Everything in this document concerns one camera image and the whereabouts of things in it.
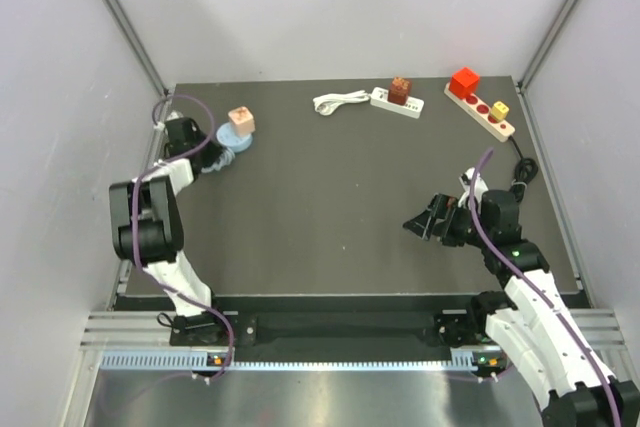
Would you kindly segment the brown cube plug adapter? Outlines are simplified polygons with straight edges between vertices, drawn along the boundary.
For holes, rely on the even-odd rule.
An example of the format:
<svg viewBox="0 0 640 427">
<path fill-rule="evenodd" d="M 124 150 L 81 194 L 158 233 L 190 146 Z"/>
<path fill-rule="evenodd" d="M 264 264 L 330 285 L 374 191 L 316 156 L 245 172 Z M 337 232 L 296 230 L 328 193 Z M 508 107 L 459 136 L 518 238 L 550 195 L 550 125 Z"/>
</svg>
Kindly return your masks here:
<svg viewBox="0 0 640 427">
<path fill-rule="evenodd" d="M 404 77 L 394 77 L 388 89 L 388 101 L 396 105 L 405 105 L 412 88 L 412 81 Z"/>
</svg>

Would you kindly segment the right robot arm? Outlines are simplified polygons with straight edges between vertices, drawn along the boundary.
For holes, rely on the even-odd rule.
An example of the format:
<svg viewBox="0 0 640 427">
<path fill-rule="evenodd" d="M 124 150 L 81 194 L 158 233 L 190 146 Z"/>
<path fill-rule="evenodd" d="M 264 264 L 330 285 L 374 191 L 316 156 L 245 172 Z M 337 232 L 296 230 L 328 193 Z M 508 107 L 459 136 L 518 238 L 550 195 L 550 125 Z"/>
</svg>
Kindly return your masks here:
<svg viewBox="0 0 640 427">
<path fill-rule="evenodd" d="M 474 246 L 501 286 L 474 296 L 466 327 L 493 341 L 537 401 L 546 426 L 635 426 L 639 389 L 621 381 L 591 349 L 556 287 L 538 246 L 522 235 L 519 203 L 509 191 L 488 190 L 476 203 L 435 195 L 403 227 L 448 247 Z"/>
</svg>

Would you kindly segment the pink cube plug adapter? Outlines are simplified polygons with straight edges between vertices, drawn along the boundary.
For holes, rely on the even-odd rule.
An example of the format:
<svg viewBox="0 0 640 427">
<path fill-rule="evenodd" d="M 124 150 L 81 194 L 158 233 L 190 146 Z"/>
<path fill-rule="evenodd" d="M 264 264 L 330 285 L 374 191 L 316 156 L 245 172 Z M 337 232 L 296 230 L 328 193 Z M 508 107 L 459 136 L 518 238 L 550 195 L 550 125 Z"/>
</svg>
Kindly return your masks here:
<svg viewBox="0 0 640 427">
<path fill-rule="evenodd" d="M 255 119 L 246 106 L 240 106 L 228 112 L 229 122 L 239 137 L 251 135 L 256 130 Z"/>
</svg>

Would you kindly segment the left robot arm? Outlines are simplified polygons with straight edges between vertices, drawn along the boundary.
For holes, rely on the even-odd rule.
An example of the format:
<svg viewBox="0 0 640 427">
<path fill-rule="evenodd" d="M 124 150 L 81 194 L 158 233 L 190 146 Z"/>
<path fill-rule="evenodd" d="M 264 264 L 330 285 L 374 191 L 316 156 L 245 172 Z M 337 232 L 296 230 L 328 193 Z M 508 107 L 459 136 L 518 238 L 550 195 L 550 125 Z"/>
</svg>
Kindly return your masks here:
<svg viewBox="0 0 640 427">
<path fill-rule="evenodd" d="M 199 152 L 177 159 L 206 141 L 195 120 L 171 115 L 165 123 L 166 158 L 156 162 L 155 170 L 135 180 L 109 187 L 112 244 L 122 260 L 135 261 L 134 246 L 139 246 L 139 261 L 174 304 L 176 315 L 163 314 L 158 322 L 176 334 L 195 334 L 205 343 L 216 343 L 226 334 L 225 317 L 211 310 L 214 295 L 202 282 L 184 252 L 184 229 L 177 195 L 200 174 L 210 171 L 223 149 L 209 141 Z"/>
</svg>

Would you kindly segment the round light blue socket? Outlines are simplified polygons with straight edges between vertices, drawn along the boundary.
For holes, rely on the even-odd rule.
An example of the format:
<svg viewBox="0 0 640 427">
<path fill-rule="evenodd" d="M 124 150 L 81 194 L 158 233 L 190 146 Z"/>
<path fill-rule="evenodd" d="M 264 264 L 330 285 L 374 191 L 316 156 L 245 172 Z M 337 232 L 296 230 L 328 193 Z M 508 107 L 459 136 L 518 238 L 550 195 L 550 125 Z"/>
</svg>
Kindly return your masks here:
<svg viewBox="0 0 640 427">
<path fill-rule="evenodd" d="M 217 129 L 216 140 L 223 147 L 231 150 L 235 154 L 239 154 L 251 147 L 253 135 L 238 135 L 232 124 L 226 122 Z"/>
</svg>

